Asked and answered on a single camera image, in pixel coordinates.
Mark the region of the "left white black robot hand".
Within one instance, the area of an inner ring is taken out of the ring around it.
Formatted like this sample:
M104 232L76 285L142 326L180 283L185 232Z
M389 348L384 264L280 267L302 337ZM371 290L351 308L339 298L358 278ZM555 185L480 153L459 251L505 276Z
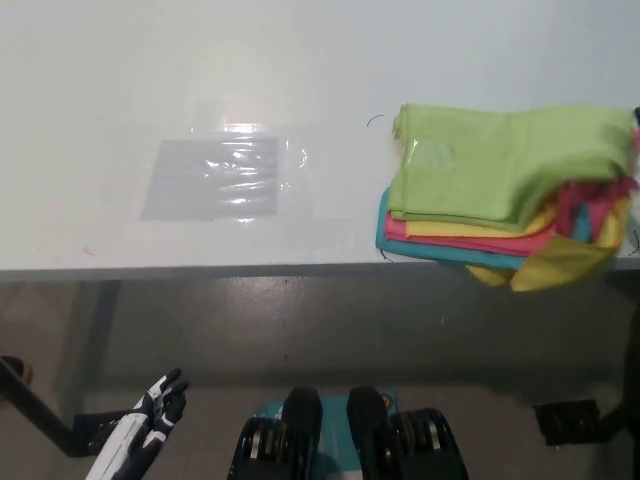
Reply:
M132 413L145 416L144 425L149 428L147 440L152 435L166 439L182 418L189 382L181 380L181 375L182 370L175 368L160 377L131 410Z

